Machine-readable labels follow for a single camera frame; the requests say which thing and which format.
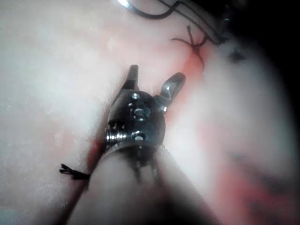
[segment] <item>red blood stain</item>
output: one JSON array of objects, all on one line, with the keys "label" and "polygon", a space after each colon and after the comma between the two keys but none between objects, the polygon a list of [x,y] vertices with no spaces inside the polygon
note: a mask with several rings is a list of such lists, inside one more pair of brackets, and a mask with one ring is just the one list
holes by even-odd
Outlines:
[{"label": "red blood stain", "polygon": [[104,152],[104,142],[100,140],[91,140],[91,147],[88,153],[87,166],[90,171],[93,171]]}]

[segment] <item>dark background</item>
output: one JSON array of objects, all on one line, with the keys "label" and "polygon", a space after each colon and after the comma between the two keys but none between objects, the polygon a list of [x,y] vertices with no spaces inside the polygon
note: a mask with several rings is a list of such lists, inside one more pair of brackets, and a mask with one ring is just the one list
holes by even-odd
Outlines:
[{"label": "dark background", "polygon": [[255,41],[279,70],[281,83],[289,98],[289,106],[299,138],[298,34],[296,17],[300,12],[291,1],[263,0],[193,0],[221,18],[225,6],[232,9],[228,29],[245,42]]}]

